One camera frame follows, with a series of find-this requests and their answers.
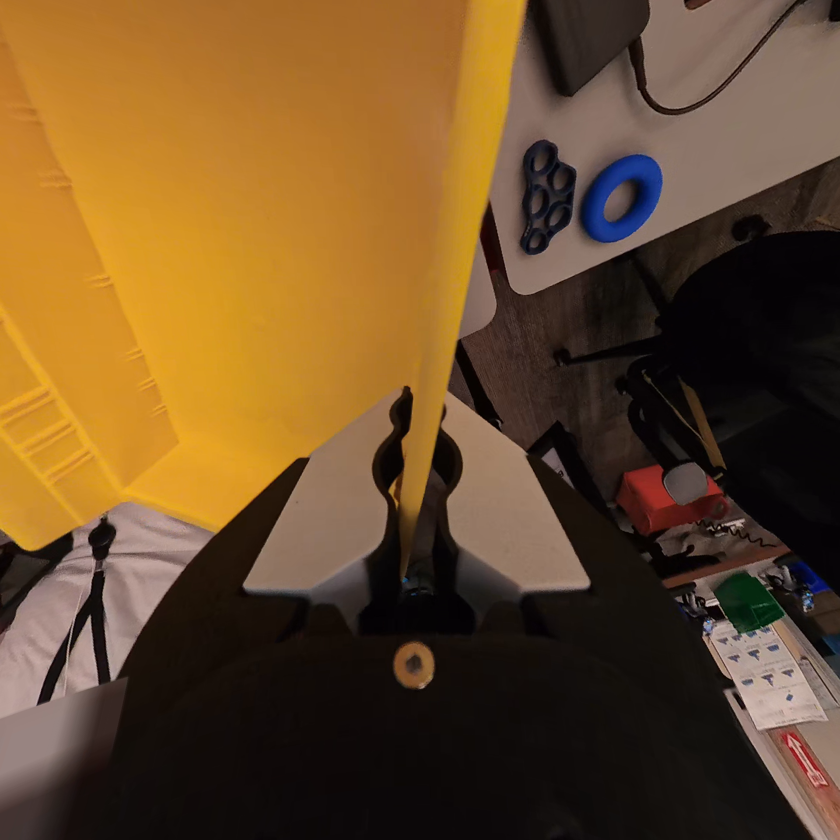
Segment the green plastic object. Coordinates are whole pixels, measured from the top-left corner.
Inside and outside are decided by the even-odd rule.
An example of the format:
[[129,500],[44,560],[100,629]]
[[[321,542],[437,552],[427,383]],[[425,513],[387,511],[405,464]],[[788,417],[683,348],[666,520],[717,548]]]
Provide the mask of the green plastic object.
[[720,609],[738,634],[757,632],[782,620],[786,612],[761,579],[738,572],[712,589]]

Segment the red box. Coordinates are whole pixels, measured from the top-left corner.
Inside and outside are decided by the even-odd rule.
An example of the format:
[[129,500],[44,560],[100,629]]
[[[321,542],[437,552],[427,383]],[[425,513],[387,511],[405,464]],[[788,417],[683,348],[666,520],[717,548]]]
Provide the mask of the red box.
[[693,463],[626,472],[616,504],[646,537],[703,520],[719,521],[731,509],[718,485]]

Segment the sheet with blue figures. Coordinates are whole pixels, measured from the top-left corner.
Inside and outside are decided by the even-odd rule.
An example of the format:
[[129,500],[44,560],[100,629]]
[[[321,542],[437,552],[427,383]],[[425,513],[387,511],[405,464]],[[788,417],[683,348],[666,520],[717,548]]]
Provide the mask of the sheet with blue figures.
[[728,620],[716,621],[710,645],[758,731],[827,721],[823,705],[775,625],[741,632]]

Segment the dark grey box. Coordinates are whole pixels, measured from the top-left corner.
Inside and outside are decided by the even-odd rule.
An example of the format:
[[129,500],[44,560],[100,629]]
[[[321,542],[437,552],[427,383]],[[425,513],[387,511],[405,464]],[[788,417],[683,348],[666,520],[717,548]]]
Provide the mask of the dark grey box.
[[649,1],[532,1],[532,26],[553,88],[571,98],[649,21]]

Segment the black office chair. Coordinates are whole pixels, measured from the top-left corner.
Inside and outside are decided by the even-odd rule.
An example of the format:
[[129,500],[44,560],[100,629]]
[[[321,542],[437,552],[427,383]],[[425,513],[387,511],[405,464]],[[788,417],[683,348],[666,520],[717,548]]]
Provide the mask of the black office chair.
[[659,320],[663,355],[700,400],[728,488],[839,524],[839,233],[744,243],[695,271]]

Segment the red arrow label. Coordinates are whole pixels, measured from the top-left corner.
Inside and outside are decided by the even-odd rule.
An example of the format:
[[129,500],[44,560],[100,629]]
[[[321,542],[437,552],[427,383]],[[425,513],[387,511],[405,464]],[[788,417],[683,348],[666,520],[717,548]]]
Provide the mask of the red arrow label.
[[829,787],[828,778],[799,735],[794,731],[784,731],[780,737],[809,784],[817,790]]

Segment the white flat panel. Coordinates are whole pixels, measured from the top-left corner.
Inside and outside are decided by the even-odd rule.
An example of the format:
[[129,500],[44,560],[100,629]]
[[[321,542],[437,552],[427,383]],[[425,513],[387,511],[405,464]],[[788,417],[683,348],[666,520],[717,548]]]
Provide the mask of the white flat panel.
[[128,680],[118,679],[1,720],[1,838],[70,838],[98,798]]

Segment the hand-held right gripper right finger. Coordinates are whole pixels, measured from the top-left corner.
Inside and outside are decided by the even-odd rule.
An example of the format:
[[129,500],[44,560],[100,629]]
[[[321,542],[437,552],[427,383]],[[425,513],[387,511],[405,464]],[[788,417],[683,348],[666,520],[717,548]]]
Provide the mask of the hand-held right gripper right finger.
[[443,483],[438,568],[477,620],[499,602],[591,589],[525,450],[452,395],[433,469]]

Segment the dark blue finger stretcher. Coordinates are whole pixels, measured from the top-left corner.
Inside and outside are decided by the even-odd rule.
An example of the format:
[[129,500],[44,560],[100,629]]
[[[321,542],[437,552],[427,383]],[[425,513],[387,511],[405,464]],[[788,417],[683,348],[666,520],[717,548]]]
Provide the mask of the dark blue finger stretcher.
[[539,256],[571,223],[576,170],[564,163],[555,143],[538,140],[522,156],[521,251]]

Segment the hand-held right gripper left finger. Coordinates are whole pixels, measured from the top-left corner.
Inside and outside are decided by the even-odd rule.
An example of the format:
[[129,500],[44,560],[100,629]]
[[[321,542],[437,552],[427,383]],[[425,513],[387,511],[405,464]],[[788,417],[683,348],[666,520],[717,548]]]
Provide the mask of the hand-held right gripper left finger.
[[366,561],[385,537],[389,508],[375,484],[377,450],[408,388],[394,390],[315,449],[243,583],[253,596],[331,605],[352,632],[371,600]]

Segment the yellow plastic box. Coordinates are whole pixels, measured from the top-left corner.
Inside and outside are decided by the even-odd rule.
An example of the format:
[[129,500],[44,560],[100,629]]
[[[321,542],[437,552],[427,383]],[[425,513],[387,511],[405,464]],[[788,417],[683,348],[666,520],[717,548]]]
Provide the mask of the yellow plastic box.
[[2,2],[2,531],[220,529],[397,388],[410,540],[526,2]]

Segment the person's white garment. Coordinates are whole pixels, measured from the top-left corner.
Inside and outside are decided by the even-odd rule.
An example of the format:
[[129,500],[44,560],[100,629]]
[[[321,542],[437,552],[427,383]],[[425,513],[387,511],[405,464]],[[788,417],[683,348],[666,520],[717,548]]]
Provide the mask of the person's white garment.
[[[164,594],[213,534],[130,502],[107,519],[115,537],[102,563],[103,632],[108,674],[116,679]],[[90,620],[81,615],[95,572],[89,535],[98,520],[71,533],[69,551],[24,596],[2,633],[2,718],[38,705],[56,658],[53,700],[99,685]]]

